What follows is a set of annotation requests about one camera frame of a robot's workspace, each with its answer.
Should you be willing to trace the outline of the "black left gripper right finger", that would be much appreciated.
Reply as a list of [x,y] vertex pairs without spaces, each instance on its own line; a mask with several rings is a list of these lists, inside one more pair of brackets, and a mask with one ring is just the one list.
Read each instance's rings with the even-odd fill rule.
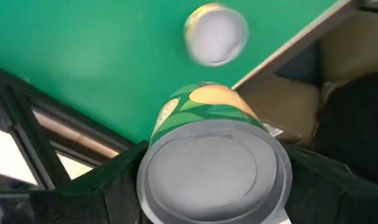
[[285,209],[293,224],[378,224],[378,184],[313,151],[284,146],[292,165]]

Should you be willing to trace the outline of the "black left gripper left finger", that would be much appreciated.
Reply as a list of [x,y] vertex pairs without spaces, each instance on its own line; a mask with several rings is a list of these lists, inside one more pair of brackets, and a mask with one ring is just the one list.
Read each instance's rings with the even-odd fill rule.
[[141,141],[55,190],[0,192],[0,224],[142,224],[136,176]]

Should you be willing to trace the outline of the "green mango label tin can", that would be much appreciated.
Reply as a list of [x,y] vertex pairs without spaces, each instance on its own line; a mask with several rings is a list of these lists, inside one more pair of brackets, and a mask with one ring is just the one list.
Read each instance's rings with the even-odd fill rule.
[[212,82],[174,92],[137,173],[153,224],[291,224],[288,155],[238,93]]

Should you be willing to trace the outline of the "black bag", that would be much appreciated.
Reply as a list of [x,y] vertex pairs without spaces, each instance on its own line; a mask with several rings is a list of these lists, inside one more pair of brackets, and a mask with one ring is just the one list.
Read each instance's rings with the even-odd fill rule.
[[319,113],[315,147],[378,183],[378,72],[332,91]]

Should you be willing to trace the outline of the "brown cardboard box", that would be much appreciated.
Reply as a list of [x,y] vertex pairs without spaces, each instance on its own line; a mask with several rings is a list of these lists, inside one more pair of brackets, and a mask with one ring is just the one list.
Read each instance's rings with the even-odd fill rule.
[[321,49],[327,82],[378,72],[378,13],[360,11],[347,18],[323,36]]
[[312,145],[318,87],[269,75],[246,83],[238,92],[264,124],[282,131],[277,139],[304,148]]

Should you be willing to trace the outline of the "yellow label tin can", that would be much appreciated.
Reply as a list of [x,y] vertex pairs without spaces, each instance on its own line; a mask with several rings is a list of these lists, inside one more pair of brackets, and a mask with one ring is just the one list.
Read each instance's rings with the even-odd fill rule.
[[238,11],[218,3],[198,7],[186,19],[184,39],[193,60],[218,67],[234,60],[246,46],[249,27]]

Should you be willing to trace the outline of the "black aluminium table frame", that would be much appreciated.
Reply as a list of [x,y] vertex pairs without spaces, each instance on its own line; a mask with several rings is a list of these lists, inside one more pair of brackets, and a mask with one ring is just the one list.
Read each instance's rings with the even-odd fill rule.
[[2,69],[0,129],[11,134],[44,189],[71,181],[58,153],[99,166],[135,145]]

